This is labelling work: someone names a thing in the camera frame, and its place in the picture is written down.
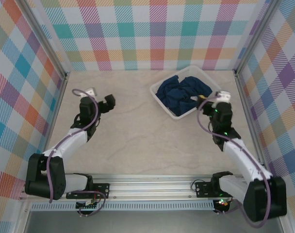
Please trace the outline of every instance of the navy blue cloth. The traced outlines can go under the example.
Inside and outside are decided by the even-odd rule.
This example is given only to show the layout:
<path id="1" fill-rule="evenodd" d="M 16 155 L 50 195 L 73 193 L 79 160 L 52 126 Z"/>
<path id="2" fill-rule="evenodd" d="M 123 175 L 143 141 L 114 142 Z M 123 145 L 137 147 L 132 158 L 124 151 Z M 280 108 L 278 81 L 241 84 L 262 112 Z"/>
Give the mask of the navy blue cloth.
<path id="1" fill-rule="evenodd" d="M 186 77 L 181 83 L 179 83 L 178 78 L 175 75 L 165 80 L 159 87 L 156 96 L 179 117 L 196 107 L 197 101 L 192 100 L 192 96 L 203 95 L 208 97 L 212 90 L 201 80 L 193 76 Z"/>

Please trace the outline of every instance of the purple cable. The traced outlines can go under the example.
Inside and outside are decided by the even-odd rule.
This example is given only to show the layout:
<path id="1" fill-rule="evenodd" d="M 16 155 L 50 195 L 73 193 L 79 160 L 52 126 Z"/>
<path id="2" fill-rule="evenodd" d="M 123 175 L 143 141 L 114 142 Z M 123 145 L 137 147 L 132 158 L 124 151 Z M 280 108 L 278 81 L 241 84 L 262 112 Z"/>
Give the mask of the purple cable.
<path id="1" fill-rule="evenodd" d="M 50 160 L 51 160 L 51 157 L 53 156 L 53 154 L 57 151 L 57 149 L 70 137 L 76 135 L 77 133 L 80 133 L 84 130 L 86 130 L 89 126 L 91 126 L 98 118 L 98 114 L 99 114 L 99 109 L 98 109 L 98 104 L 97 102 L 95 101 L 95 99 L 87 94 L 86 92 L 82 91 L 82 90 L 79 90 L 79 89 L 73 89 L 72 90 L 72 93 L 76 96 L 80 96 L 79 94 L 75 93 L 75 92 L 80 92 L 80 93 L 84 93 L 86 96 L 88 96 L 94 103 L 95 107 L 96 107 L 96 114 L 95 114 L 95 118 L 87 125 L 85 126 L 84 128 L 80 129 L 80 130 L 77 130 L 76 132 L 72 133 L 72 134 L 69 134 L 67 135 L 66 137 L 64 137 L 60 142 L 58 142 L 58 144 L 54 147 L 54 149 L 50 152 L 48 158 L 47 158 L 47 162 L 46 162 L 46 171 L 47 171 L 47 179 L 49 181 L 49 191 L 50 191 L 50 199 L 49 199 L 49 202 L 52 203 L 52 200 L 53 200 L 53 197 L 54 197 L 54 190 L 53 190 L 53 187 L 52 187 L 52 181 L 51 181 L 51 175 L 50 175 L 50 167 L 49 167 L 49 163 L 50 163 Z"/>
<path id="2" fill-rule="evenodd" d="M 106 200 L 106 198 L 105 198 L 105 195 L 104 195 L 103 193 L 101 193 L 101 192 L 98 192 L 98 191 L 75 191 L 75 192 L 72 192 L 72 193 L 95 193 L 95 194 L 100 194 L 100 195 L 103 197 L 103 203 L 102 203 L 102 205 L 100 206 L 100 208 L 97 209 L 97 210 L 94 210 L 93 212 L 91 212 L 91 213 L 88 214 L 88 215 L 83 215 L 83 214 L 81 213 L 81 209 L 82 209 L 82 207 L 81 207 L 81 208 L 79 209 L 79 213 L 80 213 L 80 215 L 83 216 L 83 217 L 90 217 L 90 216 L 92 216 L 92 215 L 95 215 L 96 213 L 98 213 L 98 212 L 104 207 L 104 204 L 105 204 L 105 200 Z"/>
<path id="3" fill-rule="evenodd" d="M 208 101 L 211 101 L 211 100 L 214 100 L 216 97 L 211 97 L 211 98 L 207 98 L 206 100 L 203 101 L 203 103 L 201 103 L 201 105 L 199 106 L 198 108 L 198 113 L 197 113 L 197 122 L 198 124 L 200 125 L 200 127 L 206 131 L 207 133 L 210 133 L 214 136 L 217 136 L 217 137 L 221 137 L 223 139 L 226 139 L 228 141 L 230 141 L 231 143 L 233 143 L 235 146 L 237 146 L 240 150 L 242 150 L 245 155 L 250 159 L 250 161 L 253 163 L 253 165 L 256 167 L 256 169 L 258 170 L 258 172 L 260 173 L 260 175 L 262 176 L 263 180 L 264 180 L 264 183 L 265 183 L 265 187 L 266 187 L 266 190 L 267 190 L 267 207 L 266 207 L 266 212 L 265 212 L 265 215 L 264 215 L 264 219 L 262 220 L 262 222 L 260 222 L 260 224 L 258 225 L 255 225 L 253 224 L 249 218 L 246 216 L 246 213 L 244 211 L 243 212 L 243 215 L 246 219 L 246 221 L 249 223 L 249 225 L 253 228 L 261 228 L 262 226 L 264 226 L 264 224 L 266 223 L 266 221 L 268 220 L 268 216 L 269 216 L 269 212 L 270 212 L 270 205 L 271 205 L 271 195 L 270 195 L 270 188 L 269 188 L 269 184 L 268 184 L 268 181 L 266 179 L 266 177 L 264 176 L 263 172 L 261 171 L 261 168 L 253 161 L 252 159 L 252 155 L 250 155 L 242 146 L 240 146 L 237 142 L 235 142 L 234 140 L 232 140 L 231 138 L 229 137 L 226 137 L 224 135 L 221 135 L 221 134 L 218 134 L 218 133 L 214 133 L 214 132 L 210 132 L 209 130 L 207 130 L 200 122 L 199 120 L 199 115 L 200 115 L 200 111 L 201 109 L 203 108 L 203 106 L 208 102 Z"/>

